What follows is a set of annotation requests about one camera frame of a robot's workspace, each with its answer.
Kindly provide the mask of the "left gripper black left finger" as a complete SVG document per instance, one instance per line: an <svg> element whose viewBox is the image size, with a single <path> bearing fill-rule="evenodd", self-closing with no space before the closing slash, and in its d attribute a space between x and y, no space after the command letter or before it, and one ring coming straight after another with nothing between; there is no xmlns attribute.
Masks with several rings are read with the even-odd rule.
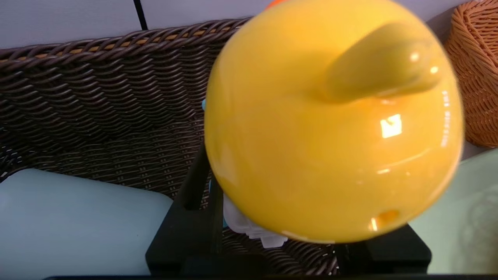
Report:
<svg viewBox="0 0 498 280"><path fill-rule="evenodd" d="M146 252L151 275L177 275L188 259L219 254L223 191L216 179L210 186L207 206L200 208L209 173L210 163L202 143Z"/></svg>

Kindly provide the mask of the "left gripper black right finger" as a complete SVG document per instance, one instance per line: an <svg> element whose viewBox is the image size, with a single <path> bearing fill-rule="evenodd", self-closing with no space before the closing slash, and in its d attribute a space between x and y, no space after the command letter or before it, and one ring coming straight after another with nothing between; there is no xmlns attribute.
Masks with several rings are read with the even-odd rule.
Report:
<svg viewBox="0 0 498 280"><path fill-rule="evenodd" d="M342 275L426 274L430 248L409 225L366 241L335 246Z"/></svg>

